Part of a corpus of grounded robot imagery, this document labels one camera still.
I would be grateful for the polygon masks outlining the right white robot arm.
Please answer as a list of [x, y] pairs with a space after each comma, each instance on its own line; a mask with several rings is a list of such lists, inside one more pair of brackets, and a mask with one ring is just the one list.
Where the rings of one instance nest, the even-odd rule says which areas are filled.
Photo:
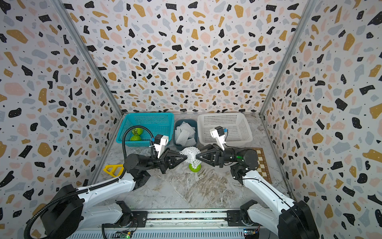
[[220, 168], [231, 164], [234, 180], [254, 192], [266, 204], [254, 200], [241, 206], [242, 221], [258, 223], [280, 239], [317, 239], [319, 232], [312, 212], [304, 201], [296, 202], [277, 190], [258, 172], [258, 153], [252, 148], [219, 147], [209, 144], [195, 158]]

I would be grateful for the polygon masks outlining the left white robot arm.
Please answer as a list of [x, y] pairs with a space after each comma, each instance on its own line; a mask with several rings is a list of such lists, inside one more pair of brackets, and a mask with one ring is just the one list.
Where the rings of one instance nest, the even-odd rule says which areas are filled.
[[119, 177], [80, 188], [65, 186], [41, 215], [47, 237], [66, 239], [78, 229], [102, 224], [136, 226], [133, 212], [124, 202], [117, 201], [108, 206], [98, 204], [144, 186], [150, 178], [148, 170], [160, 169], [165, 173], [186, 159], [187, 156], [168, 148], [159, 158], [130, 154], [125, 158], [123, 172]]

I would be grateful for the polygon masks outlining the white foam net sleeve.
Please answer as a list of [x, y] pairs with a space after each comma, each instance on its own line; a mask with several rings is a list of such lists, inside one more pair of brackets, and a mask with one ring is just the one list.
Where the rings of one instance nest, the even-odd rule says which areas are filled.
[[197, 147], [186, 147], [182, 151], [180, 151], [180, 154], [186, 155], [188, 159], [186, 160], [187, 163], [192, 164], [194, 168], [196, 168], [199, 164], [202, 162], [196, 159], [196, 155], [200, 153], [200, 150]]

